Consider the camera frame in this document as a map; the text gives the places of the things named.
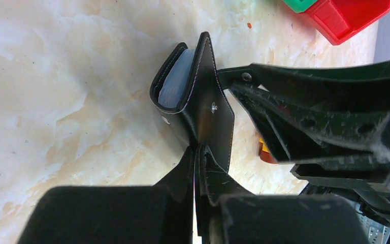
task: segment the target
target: white marble table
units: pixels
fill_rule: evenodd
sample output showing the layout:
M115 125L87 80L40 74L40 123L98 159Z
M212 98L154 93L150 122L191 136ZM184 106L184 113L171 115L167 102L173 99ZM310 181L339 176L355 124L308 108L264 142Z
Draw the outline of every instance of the white marble table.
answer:
M0 243L17 241L54 186L152 185L174 167L182 151L148 89L202 31L218 68L338 67L372 62L377 24L332 46L278 0L0 0ZM255 128L228 98L231 176L257 194L298 193L291 165L258 159Z

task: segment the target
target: wallet stitching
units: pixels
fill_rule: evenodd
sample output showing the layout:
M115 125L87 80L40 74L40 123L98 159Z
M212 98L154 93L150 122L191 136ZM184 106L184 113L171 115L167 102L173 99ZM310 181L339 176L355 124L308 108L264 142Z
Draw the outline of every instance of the wallet stitching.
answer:
M203 57L204 46L206 45L206 42L207 42L207 40L204 42L203 48L201 48L201 54L200 54L200 56L199 56L199 57L200 57L200 60L198 61L197 70L195 71L195 77L193 78L192 88L190 89L189 97L187 97L187 101L186 101L186 103L184 104L183 108L182 108L180 111L178 111L178 112L170 113L170 112L163 111L161 108L158 107L158 109L159 109L160 111L162 111L163 113L166 113L166 114L178 114L178 113L182 112L182 111L186 108L187 104L189 103L190 96L192 95L193 88L195 87L195 83L197 82L198 69L200 68L200 63L201 63L201 60L202 60L202 57Z
M203 53L204 53L204 47L205 47L207 41L208 41L209 48L210 48L211 61L213 62L213 69L214 69L214 76L216 77L216 83L217 83L217 85L219 86L220 94L222 94L222 97L224 98L225 103L226 103L226 105L228 106L228 109L230 110L231 114L233 113L233 111L232 111L232 109L231 109L229 103L228 103L227 100L226 100L225 94L223 93L222 88L220 87L219 80L217 79L216 64L214 63L213 49L211 48L212 45L211 45L211 42L210 42L210 38L209 38L209 37L206 38L206 41L204 42L203 47L202 47L202 49L201 49L201 54L200 54L200 56L199 56L199 57L200 57L200 60L198 61L197 70L195 71L195 77L193 78L192 88L190 89L189 97L187 98L187 101L186 101L186 103L184 104L183 108L182 108L180 111L178 111L178 112L173 112L173 113L171 113L171 112L163 111L161 108L159 108L159 107L156 106L161 112L163 112L163 113L165 113L165 114L177 114L177 113L182 112L182 111L186 108L187 104L189 103L190 96L192 95L193 88L195 87L195 83L197 82L198 69L200 68L200 63L201 63L201 60L202 60L202 57L203 57ZM165 70L166 70L166 69L168 68L168 66L172 63L172 61L174 60L174 58L176 57L176 55L173 57L173 59L171 60L171 62L167 65L167 67L165 68ZM228 170L229 170L229 168L230 168L230 162L231 162L231 146L232 146L232 144L233 144L233 135L234 135L234 134L231 133L230 146L229 146L230 152L229 152L229 154L228 154L228 164L227 164L226 170L225 170L226 172L228 172Z
M158 80L157 83L156 83L156 86L155 86L154 89L153 89L153 93L156 92L156 88L157 88L157 86L159 86L159 84L160 84L161 81L162 81L162 78L163 78L164 75L167 73L168 67L173 63L174 59L175 59L175 58L177 57L177 55L180 53L180 50L183 49L183 48L184 48L184 47L180 47L180 49L177 50L177 52L176 52L176 54L174 55L174 57L171 59L171 61L170 61L170 62L168 63L168 65L165 67L164 72L163 72L162 75L160 76L159 80Z
M210 38L207 38L207 40L209 41L209 47L210 47L210 54L211 54L211 60L213 62L213 68L214 68L214 76L216 77L216 83L217 85L219 86L219 91L220 91L220 94L222 94L222 97L223 99L225 100L225 103L226 105L228 106L228 109L230 110L231 114L233 114L233 111L230 107L230 104L228 103L228 100L226 99L225 97L225 94L223 93L223 90L222 90L222 87L220 87L220 83L219 83L219 79L217 79L217 70L216 70L216 63L214 61L214 57L213 57L213 49L211 48L211 40ZM225 172L228 172L228 170L230 169L230 163L231 163L231 147L233 145L233 136L234 136L234 120L233 120L233 125L232 125L232 132L231 132L231 139L230 139L230 153L228 155L228 164L226 166L226 170Z

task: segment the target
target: orange object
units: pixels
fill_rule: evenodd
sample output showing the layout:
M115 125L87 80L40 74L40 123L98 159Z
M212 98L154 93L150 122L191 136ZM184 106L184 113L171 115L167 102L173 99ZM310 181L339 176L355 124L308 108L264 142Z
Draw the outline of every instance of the orange object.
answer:
M274 160L273 156L271 156L270 151L268 151L268 148L262 138L259 139L259 158L266 163L277 164L276 160Z

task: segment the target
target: rivet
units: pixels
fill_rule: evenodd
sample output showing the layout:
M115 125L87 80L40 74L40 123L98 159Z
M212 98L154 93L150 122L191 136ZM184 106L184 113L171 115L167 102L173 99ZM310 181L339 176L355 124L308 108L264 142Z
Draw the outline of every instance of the rivet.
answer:
M214 113L217 110L217 105L215 102L211 104L211 113Z
M250 82L252 81L252 76L249 73L243 73L241 74L241 78L243 78L244 81Z

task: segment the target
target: screw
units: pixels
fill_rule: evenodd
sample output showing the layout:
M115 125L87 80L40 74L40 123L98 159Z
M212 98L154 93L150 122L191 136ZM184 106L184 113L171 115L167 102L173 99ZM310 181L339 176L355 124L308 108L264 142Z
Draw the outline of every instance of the screw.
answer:
M217 110L217 105L215 102L211 104L211 113L214 113Z
M243 78L244 81L250 82L252 81L252 76L249 73L243 73L241 74L241 78Z
M165 118L164 116L162 116L162 120L165 121L165 123L170 124L170 122L168 121L168 119Z

